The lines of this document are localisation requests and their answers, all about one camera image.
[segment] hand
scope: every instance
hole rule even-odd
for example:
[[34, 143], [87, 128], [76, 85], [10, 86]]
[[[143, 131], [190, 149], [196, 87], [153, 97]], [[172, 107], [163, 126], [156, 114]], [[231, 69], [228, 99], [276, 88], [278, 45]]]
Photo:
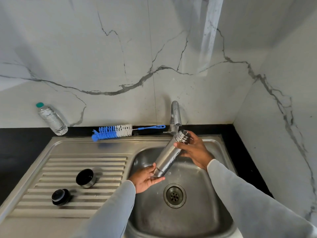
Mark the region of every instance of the hand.
[[188, 133], [190, 133], [190, 135], [192, 136], [189, 144], [176, 142], [174, 143], [174, 146], [176, 148], [185, 150], [185, 152], [182, 153], [180, 156], [191, 158], [194, 164], [196, 164], [199, 168], [207, 170], [207, 165], [211, 160], [214, 159], [214, 157], [207, 150], [201, 138], [199, 138], [191, 131], [188, 131]]
[[165, 177], [160, 177], [158, 179], [151, 178], [151, 176], [154, 175], [153, 171], [155, 170], [155, 167], [156, 163], [153, 163], [151, 166], [141, 168], [128, 179], [134, 184], [135, 192], [137, 194], [146, 191], [151, 185], [165, 180]]

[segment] threaded bottle mouth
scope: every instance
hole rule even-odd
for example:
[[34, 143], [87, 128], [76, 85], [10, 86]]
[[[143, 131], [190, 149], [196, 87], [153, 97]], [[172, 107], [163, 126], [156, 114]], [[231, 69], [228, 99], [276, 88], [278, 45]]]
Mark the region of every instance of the threaded bottle mouth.
[[175, 139], [177, 142], [180, 142], [183, 144], [189, 144], [191, 135], [186, 130], [182, 129], [175, 135]]

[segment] person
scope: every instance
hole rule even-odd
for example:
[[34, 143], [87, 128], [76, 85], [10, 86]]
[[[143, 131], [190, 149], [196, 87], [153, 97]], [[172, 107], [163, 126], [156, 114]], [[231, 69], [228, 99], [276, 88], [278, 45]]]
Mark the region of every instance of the person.
[[[183, 149], [182, 156], [190, 157], [208, 172], [217, 195], [243, 238], [317, 237], [315, 226], [228, 170], [208, 152], [202, 139], [191, 131], [189, 133], [192, 136], [190, 144], [175, 143], [174, 146]], [[164, 177], [151, 179], [155, 166], [154, 163], [143, 168], [124, 181], [73, 237], [122, 237], [135, 194], [164, 180]]]

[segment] sink drain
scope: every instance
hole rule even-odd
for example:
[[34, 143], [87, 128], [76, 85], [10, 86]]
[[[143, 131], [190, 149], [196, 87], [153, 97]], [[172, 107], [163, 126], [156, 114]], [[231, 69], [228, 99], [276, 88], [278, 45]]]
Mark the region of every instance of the sink drain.
[[169, 184], [164, 189], [164, 200], [169, 207], [180, 208], [185, 204], [186, 192], [180, 184]]

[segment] stainless steel bottle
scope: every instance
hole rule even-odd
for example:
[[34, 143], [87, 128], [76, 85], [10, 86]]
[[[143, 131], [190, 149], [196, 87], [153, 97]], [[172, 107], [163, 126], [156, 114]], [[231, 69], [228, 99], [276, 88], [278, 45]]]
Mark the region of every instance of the stainless steel bottle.
[[189, 144], [191, 135], [186, 130], [179, 131], [173, 138], [169, 141], [166, 147], [163, 149], [157, 160], [156, 168], [154, 170], [154, 176], [162, 177], [168, 171], [168, 169], [173, 164], [176, 156], [180, 153], [180, 149], [176, 148], [173, 144], [175, 142], [180, 142], [183, 144]]

